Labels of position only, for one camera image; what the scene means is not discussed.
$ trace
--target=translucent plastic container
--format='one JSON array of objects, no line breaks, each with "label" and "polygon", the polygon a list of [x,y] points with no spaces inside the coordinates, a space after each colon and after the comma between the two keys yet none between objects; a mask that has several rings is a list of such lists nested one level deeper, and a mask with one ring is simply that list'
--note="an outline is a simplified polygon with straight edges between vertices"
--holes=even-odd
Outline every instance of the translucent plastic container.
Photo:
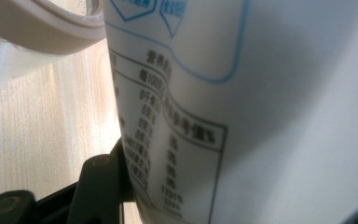
[{"label": "translucent plastic container", "polygon": [[0,1],[0,85],[103,38],[98,0]]}]

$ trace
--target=white plastic lid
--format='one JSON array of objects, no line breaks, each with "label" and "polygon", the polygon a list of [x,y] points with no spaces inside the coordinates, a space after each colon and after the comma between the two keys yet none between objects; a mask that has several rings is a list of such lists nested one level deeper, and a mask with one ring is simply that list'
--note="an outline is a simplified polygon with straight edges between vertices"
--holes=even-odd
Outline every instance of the white plastic lid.
[{"label": "white plastic lid", "polygon": [[105,38],[101,0],[90,0],[89,16],[64,10],[49,0],[0,0],[0,37],[48,54],[71,54]]}]

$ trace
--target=nutrition facts label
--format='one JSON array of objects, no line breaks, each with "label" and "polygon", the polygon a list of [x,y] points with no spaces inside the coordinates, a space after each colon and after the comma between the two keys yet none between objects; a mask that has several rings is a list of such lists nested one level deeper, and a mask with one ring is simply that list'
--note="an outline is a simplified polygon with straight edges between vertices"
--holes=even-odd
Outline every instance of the nutrition facts label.
[{"label": "nutrition facts label", "polygon": [[227,127],[191,114],[174,100],[166,55],[148,49],[143,60],[134,60],[110,49],[110,58],[134,187],[167,216],[208,223]]}]

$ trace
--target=light wood grain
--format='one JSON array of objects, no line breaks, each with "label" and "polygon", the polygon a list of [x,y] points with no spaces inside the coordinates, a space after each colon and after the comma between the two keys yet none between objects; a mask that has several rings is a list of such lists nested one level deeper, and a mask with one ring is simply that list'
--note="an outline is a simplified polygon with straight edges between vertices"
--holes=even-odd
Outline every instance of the light wood grain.
[{"label": "light wood grain", "polygon": [[76,182],[82,163],[119,137],[104,40],[0,88],[0,193],[43,198]]}]

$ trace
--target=blue logo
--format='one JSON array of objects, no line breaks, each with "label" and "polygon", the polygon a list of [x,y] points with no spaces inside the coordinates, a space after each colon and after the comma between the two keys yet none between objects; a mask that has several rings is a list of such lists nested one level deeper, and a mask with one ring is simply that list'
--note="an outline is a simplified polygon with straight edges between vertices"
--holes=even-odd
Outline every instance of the blue logo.
[{"label": "blue logo", "polygon": [[171,37],[176,34],[185,15],[187,0],[162,0],[159,14],[170,31]]},{"label": "blue logo", "polygon": [[157,0],[110,0],[124,21],[141,18],[153,13]]}]

